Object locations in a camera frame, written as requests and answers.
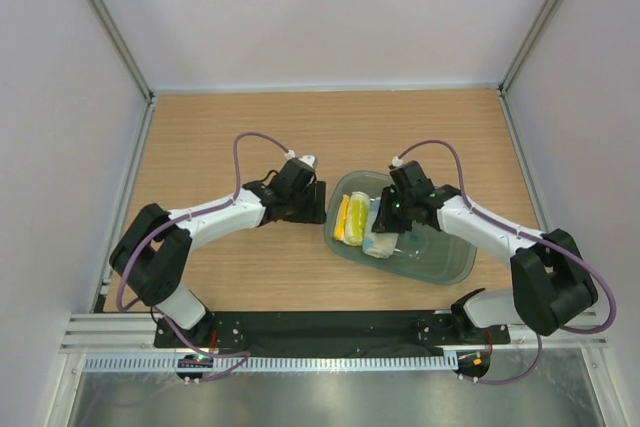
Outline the blue cartoon mouse towel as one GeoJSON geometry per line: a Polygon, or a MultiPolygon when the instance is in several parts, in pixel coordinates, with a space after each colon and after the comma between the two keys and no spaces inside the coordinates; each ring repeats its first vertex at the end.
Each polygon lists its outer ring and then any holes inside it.
{"type": "Polygon", "coordinates": [[[376,233],[373,224],[380,209],[380,198],[371,201],[365,225],[362,251],[365,255],[388,259],[395,251],[399,235],[397,233],[376,233]]]}

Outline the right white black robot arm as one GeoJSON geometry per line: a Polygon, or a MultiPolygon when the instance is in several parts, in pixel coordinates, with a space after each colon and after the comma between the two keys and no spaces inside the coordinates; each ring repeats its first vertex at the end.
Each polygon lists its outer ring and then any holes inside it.
{"type": "Polygon", "coordinates": [[[523,228],[472,202],[450,185],[414,197],[390,185],[382,190],[376,233],[404,233],[416,224],[457,237],[498,259],[510,270],[511,287],[473,291],[452,305],[453,336],[472,343],[488,327],[525,325],[549,336],[598,300],[573,238],[564,231],[523,228]]]}

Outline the teal transparent plastic tub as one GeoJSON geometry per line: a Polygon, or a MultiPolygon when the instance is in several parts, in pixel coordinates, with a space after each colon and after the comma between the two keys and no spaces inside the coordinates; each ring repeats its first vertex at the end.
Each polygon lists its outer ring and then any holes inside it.
{"type": "Polygon", "coordinates": [[[358,191],[375,200],[391,184],[387,174],[354,171],[336,185],[327,204],[324,238],[331,251],[348,261],[422,282],[452,285],[463,281],[471,272],[476,248],[462,239],[438,232],[429,226],[413,224],[398,236],[393,252],[387,258],[366,254],[360,246],[348,246],[333,238],[342,198],[358,191]]]}

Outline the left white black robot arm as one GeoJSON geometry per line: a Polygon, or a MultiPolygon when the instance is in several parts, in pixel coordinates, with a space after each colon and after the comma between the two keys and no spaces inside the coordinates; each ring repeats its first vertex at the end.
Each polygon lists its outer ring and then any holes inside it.
{"type": "Polygon", "coordinates": [[[212,314],[182,280],[190,254],[241,230],[286,221],[323,224],[326,183],[312,180],[296,190],[278,191],[260,181],[238,192],[195,207],[165,210],[145,206],[109,257],[117,272],[145,306],[177,327],[191,347],[204,345],[212,333],[212,314]]]}

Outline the yellow green crocodile towel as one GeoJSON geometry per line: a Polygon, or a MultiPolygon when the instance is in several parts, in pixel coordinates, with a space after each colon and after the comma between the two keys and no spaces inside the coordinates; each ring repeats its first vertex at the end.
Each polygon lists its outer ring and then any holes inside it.
{"type": "Polygon", "coordinates": [[[332,238],[345,245],[360,247],[365,237],[365,227],[371,199],[361,191],[343,194],[335,218],[332,238]]]}

